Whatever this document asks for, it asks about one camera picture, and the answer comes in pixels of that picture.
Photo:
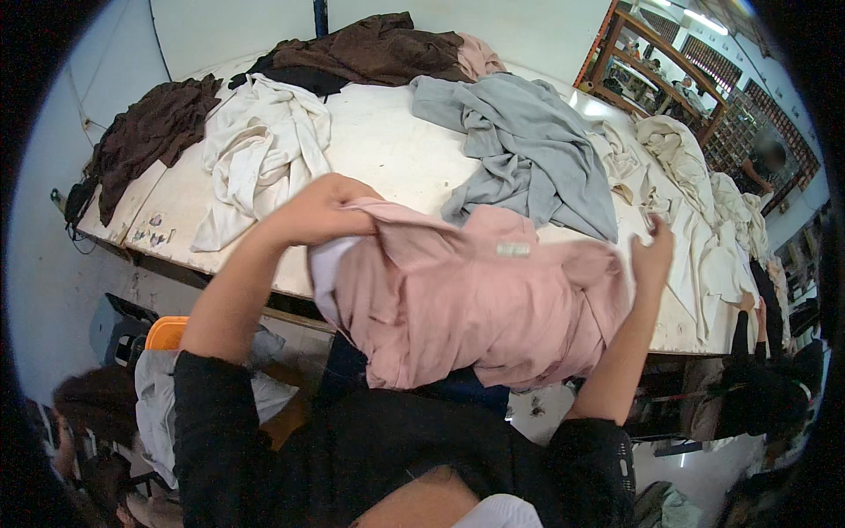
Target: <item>white table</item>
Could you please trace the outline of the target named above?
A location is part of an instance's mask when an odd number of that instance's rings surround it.
[[[588,119],[607,119],[621,133],[633,138],[633,122],[623,112],[555,79],[515,65],[510,65],[510,69],[528,79],[549,81],[582,115]],[[225,86],[221,92],[225,92],[221,93],[225,99],[228,95]],[[452,189],[463,183],[480,162],[462,154],[466,139],[464,134],[412,116],[411,100],[408,87],[357,84],[330,96],[326,106],[332,118],[331,144],[325,154],[335,171],[371,185],[386,199],[437,215]],[[209,126],[214,126],[213,119]],[[666,177],[657,161],[648,155],[644,147],[637,147],[645,155],[641,159],[652,160],[651,177],[657,180],[656,185],[662,194],[667,198],[679,195],[680,191]],[[173,168],[159,175],[137,210],[133,200],[129,209],[134,210],[134,219],[127,229],[125,240],[121,242],[126,248],[215,274],[240,239],[220,252],[191,253],[188,250],[197,225],[209,203],[215,199],[211,177],[200,168],[202,149],[203,144],[200,143],[185,150]],[[144,180],[143,185],[147,184],[149,182]],[[636,207],[627,205],[617,195],[613,196],[613,201],[619,223],[619,249],[627,263],[631,234],[639,233],[647,240],[647,229]],[[541,228],[538,233],[542,242],[584,237],[578,232],[551,225]],[[291,248],[285,254],[276,269],[272,289],[296,297],[312,296],[304,248]],[[710,339],[707,343],[699,343],[695,337],[695,321],[667,288],[663,293],[651,349],[683,354],[728,353],[736,313],[735,308],[723,303]]]

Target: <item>forearm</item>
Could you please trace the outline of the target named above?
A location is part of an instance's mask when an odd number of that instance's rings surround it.
[[[634,307],[585,381],[566,419],[603,418],[624,424],[654,335],[660,294],[638,294]]]
[[[182,336],[184,350],[235,364],[247,361],[276,266],[289,246],[278,223],[268,220],[238,244],[203,291]]]

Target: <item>hand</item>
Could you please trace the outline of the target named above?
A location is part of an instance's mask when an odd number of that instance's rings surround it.
[[[754,295],[748,293],[747,291],[742,292],[742,301],[739,302],[739,309],[743,312],[751,313],[751,310],[754,309]]]
[[[763,302],[763,297],[760,298],[760,307],[757,308],[757,342],[762,343],[767,339],[766,335],[766,303]]]
[[[654,240],[651,246],[644,246],[639,236],[631,240],[631,267],[634,270],[637,295],[660,297],[666,286],[666,277],[672,265],[674,234],[657,215],[649,215]]]
[[[283,242],[291,246],[312,246],[347,235],[373,234],[370,215],[339,208],[354,199],[369,196],[383,200],[373,188],[337,172],[311,182],[286,204],[265,219]]]

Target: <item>worker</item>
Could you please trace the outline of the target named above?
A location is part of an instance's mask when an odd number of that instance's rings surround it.
[[[548,447],[481,406],[366,389],[268,450],[240,365],[276,267],[291,246],[373,235],[369,215],[339,208],[362,197],[382,199],[340,174],[316,179],[243,237],[195,304],[173,374],[185,525],[627,525],[635,481],[620,426],[673,251],[658,218],[650,246],[631,243],[630,314]]]
[[[783,169],[786,162],[787,153],[783,145],[774,140],[763,141],[755,146],[731,177],[741,193],[763,196],[772,192],[772,177]]]

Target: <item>clothing label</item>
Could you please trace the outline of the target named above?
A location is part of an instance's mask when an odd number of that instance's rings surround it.
[[[524,242],[499,242],[496,244],[496,254],[500,257],[525,259],[529,253],[531,253],[531,246]]]

